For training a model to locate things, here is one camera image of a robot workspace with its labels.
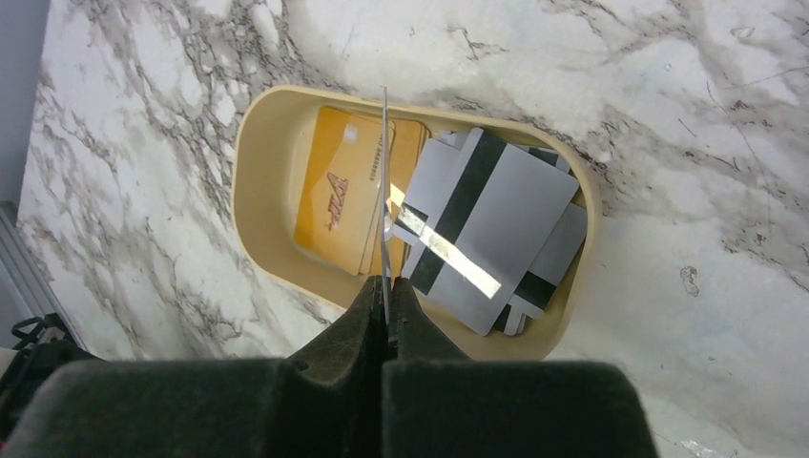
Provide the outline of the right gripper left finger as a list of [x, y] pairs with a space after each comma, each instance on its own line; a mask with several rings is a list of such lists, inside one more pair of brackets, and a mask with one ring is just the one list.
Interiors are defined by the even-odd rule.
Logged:
[[377, 457], [387, 280], [283, 359], [77, 360], [33, 395], [7, 457]]

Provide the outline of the thin card edge-on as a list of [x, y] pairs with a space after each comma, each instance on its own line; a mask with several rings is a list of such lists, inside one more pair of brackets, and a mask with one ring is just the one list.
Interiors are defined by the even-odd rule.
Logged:
[[387, 207], [387, 194], [389, 190], [388, 180], [388, 158], [389, 158], [389, 134], [388, 134], [388, 99], [387, 87], [382, 86], [382, 149], [380, 157], [380, 194], [379, 194], [379, 242], [380, 242], [380, 256], [381, 256], [381, 277], [383, 289], [383, 305], [384, 305], [384, 322], [389, 325], [390, 321], [390, 295], [391, 295], [391, 280], [390, 280], [390, 263], [387, 250], [387, 222], [389, 219], [389, 211]]

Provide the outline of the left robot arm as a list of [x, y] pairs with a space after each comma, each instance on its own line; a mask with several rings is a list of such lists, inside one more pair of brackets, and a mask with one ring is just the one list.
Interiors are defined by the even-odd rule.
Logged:
[[66, 364], [96, 357], [82, 349], [56, 313], [32, 317], [10, 330], [14, 355], [1, 371], [1, 443], [5, 444], [37, 389]]

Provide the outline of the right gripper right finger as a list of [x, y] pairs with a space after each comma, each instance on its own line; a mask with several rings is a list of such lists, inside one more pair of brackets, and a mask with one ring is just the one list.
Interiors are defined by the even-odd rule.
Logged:
[[639, 396], [616, 366], [474, 361], [410, 282], [390, 297], [396, 355], [382, 368], [385, 457], [654, 457]]

